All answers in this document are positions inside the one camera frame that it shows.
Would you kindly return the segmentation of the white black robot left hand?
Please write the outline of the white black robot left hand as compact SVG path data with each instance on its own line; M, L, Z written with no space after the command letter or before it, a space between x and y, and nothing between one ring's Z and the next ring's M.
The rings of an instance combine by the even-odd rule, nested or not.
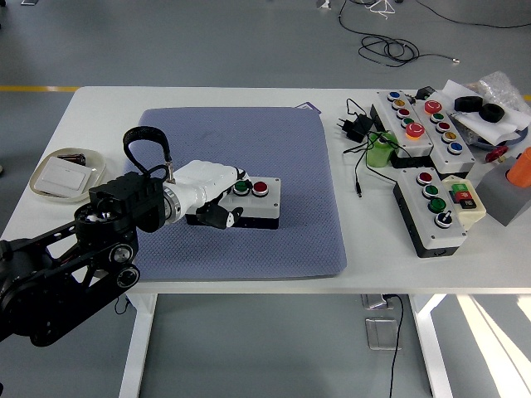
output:
M235 184L251 188L248 174L237 167L193 160L173 173L163 184L165 222L173 224L190 210L204 225L218 229L234 226L243 213L242 207L228 211L219 205Z

